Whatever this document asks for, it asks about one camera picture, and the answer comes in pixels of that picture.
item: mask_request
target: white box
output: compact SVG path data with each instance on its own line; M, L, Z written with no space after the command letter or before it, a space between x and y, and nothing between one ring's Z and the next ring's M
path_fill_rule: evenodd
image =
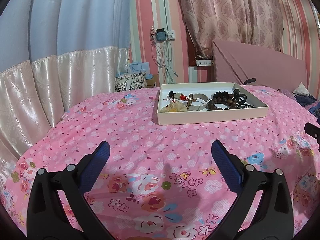
M164 99L168 98L170 91L173 91L174 93L182 93L187 97L189 97L189 94L201 93L211 99L211 95L218 91L227 91L229 94L233 94L233 90L237 88L239 88L241 94L243 93L247 96L247 103L253 105L254 108L215 111L203 109L201 111L160 113L162 107L169 104L169 101ZM216 104L216 106L226 108L226 106L222 104ZM157 116L159 125L209 123L265 117L268 109L269 107L265 103L236 83L164 84L161 85L160 89Z

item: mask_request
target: wall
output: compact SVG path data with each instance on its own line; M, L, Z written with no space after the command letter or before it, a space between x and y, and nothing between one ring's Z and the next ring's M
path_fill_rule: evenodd
M309 0L279 0L284 17L283 52L307 64L308 89L320 97L320 43L316 21ZM206 82L209 67L188 67L186 28L178 0L165 0L168 28L175 30L172 41L172 68L178 77L175 82ZM150 62L153 74L158 68L152 60L150 28L166 28L163 0L131 0L131 52L132 60ZM160 71L159 84L164 83Z

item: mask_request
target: curtain fold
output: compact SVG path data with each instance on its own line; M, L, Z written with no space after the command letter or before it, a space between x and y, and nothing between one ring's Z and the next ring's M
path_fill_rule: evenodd
M10 0L0 16L0 190L70 107L115 91L129 1Z
M212 57L212 40L238 41L276 51L282 48L278 0L180 0L198 56Z

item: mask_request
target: pink floral bedsheet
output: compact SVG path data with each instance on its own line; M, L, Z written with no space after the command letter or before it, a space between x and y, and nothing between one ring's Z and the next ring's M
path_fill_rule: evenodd
M90 154L102 140L111 155L87 202L117 239L205 239L236 194L230 192L211 156L219 139L230 153L258 170L281 168L294 207L297 233L319 199L319 152L305 134L316 118L285 95L246 86L269 105L265 118L159 126L158 88L99 94L71 108L47 136L27 150L1 192L1 202L26 233L30 189L36 171L63 170ZM72 226L79 228L65 199ZM249 225L257 197L242 228Z

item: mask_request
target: wall socket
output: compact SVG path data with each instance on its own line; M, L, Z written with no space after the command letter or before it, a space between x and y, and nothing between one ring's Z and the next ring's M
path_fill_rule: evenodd
M197 59L197 66L211 66L211 59Z
M174 32L174 30L168 31L169 35L170 35L170 41L173 41L176 39L176 33Z

